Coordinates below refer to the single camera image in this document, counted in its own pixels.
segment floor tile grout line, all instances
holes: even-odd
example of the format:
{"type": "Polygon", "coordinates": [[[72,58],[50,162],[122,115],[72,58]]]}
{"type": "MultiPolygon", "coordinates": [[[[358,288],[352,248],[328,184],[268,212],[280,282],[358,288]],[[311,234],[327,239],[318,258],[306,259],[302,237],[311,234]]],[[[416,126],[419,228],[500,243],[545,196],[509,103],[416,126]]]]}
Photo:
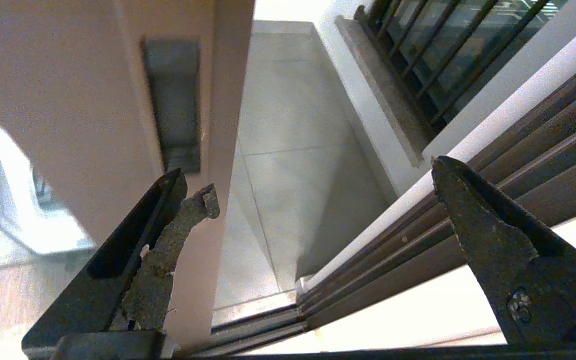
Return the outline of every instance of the floor tile grout line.
{"type": "Polygon", "coordinates": [[[272,268],[272,275],[274,275],[274,284],[277,285],[277,290],[282,292],[281,286],[279,286],[279,280],[277,279],[277,270],[275,269],[275,262],[273,261],[273,255],[270,253],[270,244],[268,243],[268,237],[266,236],[266,230],[264,228],[264,223],[261,219],[261,213],[259,212],[259,205],[257,204],[257,196],[255,195],[255,189],[252,187],[252,181],[250,180],[250,173],[248,165],[246,164],[246,156],[242,153],[241,161],[244,163],[244,170],[246,171],[246,178],[248,181],[248,186],[250,187],[250,192],[252,193],[252,201],[254,202],[254,209],[256,210],[256,217],[259,219],[259,225],[261,225],[261,233],[263,235],[263,241],[265,242],[265,248],[268,249],[268,256],[270,257],[270,268],[272,268]]]}
{"type": "Polygon", "coordinates": [[[334,148],[336,146],[355,146],[358,145],[353,141],[348,141],[344,143],[334,144],[334,145],[320,145],[320,146],[308,146],[308,147],[301,147],[301,148],[289,148],[288,150],[277,150],[277,151],[268,151],[268,152],[257,152],[257,153],[244,153],[243,150],[241,151],[241,155],[243,157],[254,157],[256,155],[268,155],[268,154],[276,154],[276,153],[288,153],[291,151],[299,151],[299,150],[315,150],[315,149],[325,149],[325,148],[334,148]]]}

